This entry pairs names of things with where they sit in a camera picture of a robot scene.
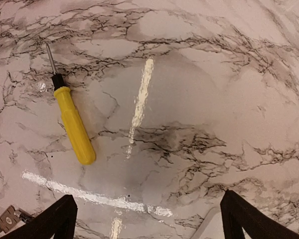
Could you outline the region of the white remote control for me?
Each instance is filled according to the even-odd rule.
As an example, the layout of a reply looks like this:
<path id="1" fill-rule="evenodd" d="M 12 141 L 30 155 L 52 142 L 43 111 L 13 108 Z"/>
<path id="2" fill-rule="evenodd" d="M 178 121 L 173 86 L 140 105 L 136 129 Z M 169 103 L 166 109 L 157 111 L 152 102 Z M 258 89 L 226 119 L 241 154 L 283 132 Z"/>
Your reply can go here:
<path id="1" fill-rule="evenodd" d="M 224 239 L 221 210 L 212 208 L 191 239 Z"/>

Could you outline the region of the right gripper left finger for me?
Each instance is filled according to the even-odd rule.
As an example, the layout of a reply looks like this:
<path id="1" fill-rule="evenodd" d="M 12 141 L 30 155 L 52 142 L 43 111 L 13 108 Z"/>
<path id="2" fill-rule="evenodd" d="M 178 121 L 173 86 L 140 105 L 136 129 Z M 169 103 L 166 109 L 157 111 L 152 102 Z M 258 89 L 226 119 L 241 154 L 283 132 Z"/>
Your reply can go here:
<path id="1" fill-rule="evenodd" d="M 64 195 L 40 215 L 3 239 L 72 239 L 77 218 L 77 204 L 72 195 Z"/>

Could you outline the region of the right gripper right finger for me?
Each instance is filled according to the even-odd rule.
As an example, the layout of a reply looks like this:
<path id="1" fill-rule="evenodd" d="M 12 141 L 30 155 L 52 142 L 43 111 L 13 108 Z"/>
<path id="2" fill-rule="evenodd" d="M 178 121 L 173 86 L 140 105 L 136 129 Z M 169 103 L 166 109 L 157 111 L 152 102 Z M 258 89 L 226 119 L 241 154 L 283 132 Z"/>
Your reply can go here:
<path id="1" fill-rule="evenodd" d="M 299 239 L 232 190 L 226 190 L 220 208 L 225 239 L 243 239 L 244 232 L 252 239 Z"/>

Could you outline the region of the black AAA battery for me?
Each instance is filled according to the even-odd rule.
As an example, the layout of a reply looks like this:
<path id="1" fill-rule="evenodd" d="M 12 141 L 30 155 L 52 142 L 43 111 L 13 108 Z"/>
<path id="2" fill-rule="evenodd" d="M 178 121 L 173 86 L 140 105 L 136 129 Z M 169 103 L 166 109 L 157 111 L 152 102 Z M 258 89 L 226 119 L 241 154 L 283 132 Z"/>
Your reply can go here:
<path id="1" fill-rule="evenodd" d="M 14 212 L 14 215 L 17 218 L 19 218 L 22 222 L 24 222 L 25 224 L 31 222 L 34 219 L 33 216 L 31 216 L 30 214 L 28 214 L 28 213 L 26 213 L 26 212 L 24 212 L 22 210 L 21 211 L 20 210 L 16 210 Z"/>

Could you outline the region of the yellow handle screwdriver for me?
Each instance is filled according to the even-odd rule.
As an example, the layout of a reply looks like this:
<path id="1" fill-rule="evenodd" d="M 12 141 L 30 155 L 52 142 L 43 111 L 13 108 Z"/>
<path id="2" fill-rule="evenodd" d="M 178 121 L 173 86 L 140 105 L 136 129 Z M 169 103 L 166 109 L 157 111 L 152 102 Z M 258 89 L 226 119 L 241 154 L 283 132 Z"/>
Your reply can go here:
<path id="1" fill-rule="evenodd" d="M 51 77 L 65 130 L 78 161 L 90 165 L 96 160 L 96 153 L 89 140 L 81 117 L 74 105 L 70 88 L 66 86 L 63 76 L 57 72 L 49 44 L 46 43 L 48 58 L 52 67 Z"/>

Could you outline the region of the grey battery compartment cover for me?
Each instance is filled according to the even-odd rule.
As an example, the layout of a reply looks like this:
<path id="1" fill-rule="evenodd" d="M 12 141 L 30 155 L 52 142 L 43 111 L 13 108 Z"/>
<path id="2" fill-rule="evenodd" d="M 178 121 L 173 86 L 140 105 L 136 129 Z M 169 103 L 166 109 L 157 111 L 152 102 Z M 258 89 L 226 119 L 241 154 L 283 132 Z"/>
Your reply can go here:
<path id="1" fill-rule="evenodd" d="M 0 216 L 0 233 L 7 234 L 12 228 L 19 223 L 19 218 L 14 214 L 16 209 L 14 206 L 9 206 Z"/>

